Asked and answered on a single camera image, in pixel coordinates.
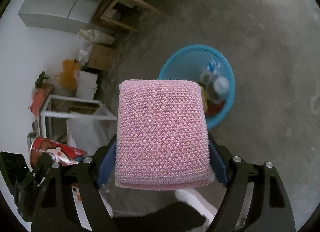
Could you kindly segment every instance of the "red can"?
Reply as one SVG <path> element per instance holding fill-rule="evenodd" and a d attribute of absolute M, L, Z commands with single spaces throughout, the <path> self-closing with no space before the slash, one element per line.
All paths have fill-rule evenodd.
<path fill-rule="evenodd" d="M 49 153 L 52 162 L 60 162 L 62 166 L 76 164 L 85 157 L 86 152 L 56 141 L 37 137 L 30 148 L 30 165 L 33 168 L 42 153 Z"/>

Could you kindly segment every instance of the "pink sponge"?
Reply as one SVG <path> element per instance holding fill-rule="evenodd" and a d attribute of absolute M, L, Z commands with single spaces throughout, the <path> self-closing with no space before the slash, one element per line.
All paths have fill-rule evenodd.
<path fill-rule="evenodd" d="M 130 80 L 119 88 L 116 185 L 174 190 L 208 184 L 212 169 L 200 86 Z"/>

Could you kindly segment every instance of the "orange plastic bag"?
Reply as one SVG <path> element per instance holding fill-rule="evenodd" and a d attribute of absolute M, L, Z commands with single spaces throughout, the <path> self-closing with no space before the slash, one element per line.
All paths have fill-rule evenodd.
<path fill-rule="evenodd" d="M 78 62 L 65 59 L 62 62 L 62 72 L 55 75 L 56 81 L 67 91 L 73 91 L 77 89 L 78 83 L 76 76 L 79 75 L 80 67 Z"/>

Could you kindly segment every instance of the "blue plastic basin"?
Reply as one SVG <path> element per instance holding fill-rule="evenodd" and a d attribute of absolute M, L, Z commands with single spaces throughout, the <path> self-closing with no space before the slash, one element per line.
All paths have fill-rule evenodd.
<path fill-rule="evenodd" d="M 227 115 L 235 99 L 235 77 L 227 59 L 216 49 L 206 45 L 191 45 L 178 50 L 163 65 L 158 79 L 192 80 L 198 82 L 203 68 L 213 58 L 220 62 L 220 71 L 230 82 L 230 92 L 221 111 L 212 117 L 206 117 L 208 130 L 218 125 Z"/>

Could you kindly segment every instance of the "plastic bottle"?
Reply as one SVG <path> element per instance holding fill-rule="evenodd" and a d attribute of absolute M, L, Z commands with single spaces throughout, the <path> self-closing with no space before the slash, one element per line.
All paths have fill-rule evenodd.
<path fill-rule="evenodd" d="M 211 59 L 208 65 L 202 70 L 199 82 L 207 86 L 209 82 L 215 81 L 220 75 L 219 68 L 220 63 L 217 64 L 215 60 Z"/>
<path fill-rule="evenodd" d="M 220 104 L 228 96 L 230 84 L 226 77 L 218 76 L 217 78 L 210 80 L 205 89 L 209 101 Z"/>

